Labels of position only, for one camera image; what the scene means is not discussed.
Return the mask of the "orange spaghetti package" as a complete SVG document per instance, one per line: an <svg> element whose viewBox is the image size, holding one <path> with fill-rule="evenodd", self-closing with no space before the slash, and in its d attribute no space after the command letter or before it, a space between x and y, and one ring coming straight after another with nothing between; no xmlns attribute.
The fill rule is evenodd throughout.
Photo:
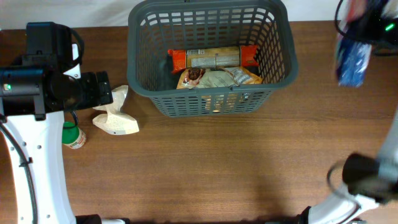
<svg viewBox="0 0 398 224"><path fill-rule="evenodd" d="M218 47L209 49L168 50L173 73L187 68L258 67L256 45Z"/></svg>

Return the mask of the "green lid cheese shaker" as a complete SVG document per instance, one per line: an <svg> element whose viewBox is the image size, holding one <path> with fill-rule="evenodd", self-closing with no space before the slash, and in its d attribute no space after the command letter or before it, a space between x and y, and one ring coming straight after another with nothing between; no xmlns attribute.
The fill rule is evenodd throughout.
<svg viewBox="0 0 398 224"><path fill-rule="evenodd" d="M74 123L64 122L62 144L71 149L79 149L86 143L86 134Z"/></svg>

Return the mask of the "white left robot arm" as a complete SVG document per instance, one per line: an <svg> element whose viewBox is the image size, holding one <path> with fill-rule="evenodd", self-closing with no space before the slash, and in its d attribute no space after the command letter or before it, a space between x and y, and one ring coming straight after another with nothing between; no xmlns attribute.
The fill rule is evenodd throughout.
<svg viewBox="0 0 398 224"><path fill-rule="evenodd" d="M19 223L103 223L76 216L62 156L65 113L113 102L106 72L81 73L84 41L54 22L26 26L27 50L1 69L1 132L9 151Z"/></svg>

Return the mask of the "blue tissue multipack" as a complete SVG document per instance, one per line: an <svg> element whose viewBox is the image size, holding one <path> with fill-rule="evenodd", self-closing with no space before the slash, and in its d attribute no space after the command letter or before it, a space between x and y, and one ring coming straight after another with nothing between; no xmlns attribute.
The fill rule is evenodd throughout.
<svg viewBox="0 0 398 224"><path fill-rule="evenodd" d="M372 46L359 41L359 28L355 23L365 15L368 1L347 0L345 13L339 18L342 5L343 1L339 1L334 18L338 33L335 73L339 86L357 88L363 84Z"/></svg>

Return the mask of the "cream bag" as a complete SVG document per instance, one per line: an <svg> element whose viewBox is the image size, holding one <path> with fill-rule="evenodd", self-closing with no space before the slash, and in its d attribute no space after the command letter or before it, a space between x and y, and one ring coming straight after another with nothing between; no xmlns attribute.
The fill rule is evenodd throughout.
<svg viewBox="0 0 398 224"><path fill-rule="evenodd" d="M139 132L137 120L123 113L121 108L127 97L129 87L121 85L112 90L113 102L104 106L94 107L95 110L105 111L93 118L92 122L104 132L111 135L127 135Z"/></svg>

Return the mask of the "tan crinkled snack bag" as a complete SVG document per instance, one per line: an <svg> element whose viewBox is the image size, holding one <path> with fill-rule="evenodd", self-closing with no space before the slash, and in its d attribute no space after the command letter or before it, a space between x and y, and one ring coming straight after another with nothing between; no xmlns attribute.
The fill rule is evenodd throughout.
<svg viewBox="0 0 398 224"><path fill-rule="evenodd" d="M188 68L181 74L177 89L218 88L261 83L261 77L244 67Z"/></svg>

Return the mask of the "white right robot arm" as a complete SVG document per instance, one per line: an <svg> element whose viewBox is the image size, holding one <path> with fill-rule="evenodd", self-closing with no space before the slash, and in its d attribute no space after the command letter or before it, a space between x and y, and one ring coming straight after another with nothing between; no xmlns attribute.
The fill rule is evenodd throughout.
<svg viewBox="0 0 398 224"><path fill-rule="evenodd" d="M397 55L397 0L348 1L338 32L335 71L341 86L363 84L372 55ZM357 217L397 200L397 120L376 158L358 153L327 173L329 197L307 207L292 223L357 223Z"/></svg>

